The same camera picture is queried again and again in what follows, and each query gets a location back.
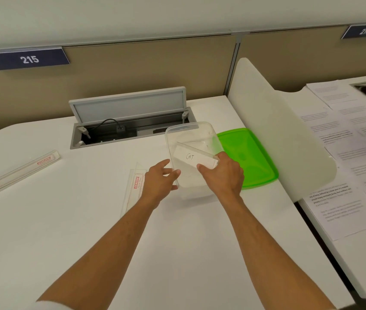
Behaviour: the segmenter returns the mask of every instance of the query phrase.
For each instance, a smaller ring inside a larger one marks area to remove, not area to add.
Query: white desk surface
[[[350,84],[366,82],[366,76],[346,79],[343,82]],[[325,106],[325,103],[307,87],[296,93],[279,93],[292,109]],[[304,202],[300,204],[358,294],[366,298],[366,230],[331,242],[307,205]]]
[[[226,97],[188,101],[217,133],[244,127]],[[129,170],[168,158],[164,135],[70,150],[74,117],[0,130],[0,172],[57,149],[62,160],[0,192],[0,309],[21,309],[119,219]],[[248,208],[338,307],[353,299],[278,181]],[[173,192],[152,214],[110,309],[263,309],[216,197]]]

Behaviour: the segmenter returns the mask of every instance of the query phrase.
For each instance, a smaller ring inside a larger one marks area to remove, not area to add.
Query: person's left hand
[[[172,190],[176,190],[177,186],[173,182],[179,177],[181,171],[179,169],[165,169],[165,166],[170,162],[170,159],[163,160],[156,165],[150,167],[145,175],[143,192],[141,199],[146,199],[153,203],[157,208],[162,201]]]

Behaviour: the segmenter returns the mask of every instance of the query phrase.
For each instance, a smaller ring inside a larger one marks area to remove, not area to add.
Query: red logo
[[[138,176],[135,178],[134,189],[137,189],[137,184],[139,182],[139,179],[140,179],[140,177],[138,177]]]
[[[48,161],[49,159],[51,159],[51,156],[46,157],[44,160],[41,160],[40,162],[37,162],[37,164],[38,164],[38,165],[40,165],[40,164],[42,164],[42,163],[44,163],[44,162]]]

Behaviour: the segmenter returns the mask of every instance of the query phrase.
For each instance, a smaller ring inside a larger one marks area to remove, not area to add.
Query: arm
[[[106,310],[127,271],[150,214],[171,190],[180,170],[165,169],[169,160],[145,175],[139,201],[38,299],[74,310]]]
[[[253,286],[266,310],[330,310],[333,304],[259,223],[240,197],[243,170],[226,153],[214,169],[198,165],[236,234]]]

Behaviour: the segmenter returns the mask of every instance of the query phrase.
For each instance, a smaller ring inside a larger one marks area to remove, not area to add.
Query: forearm
[[[266,310],[334,309],[325,294],[284,252],[240,197],[226,198],[221,203]]]
[[[58,302],[74,310],[106,310],[154,208],[140,199],[38,300]]]

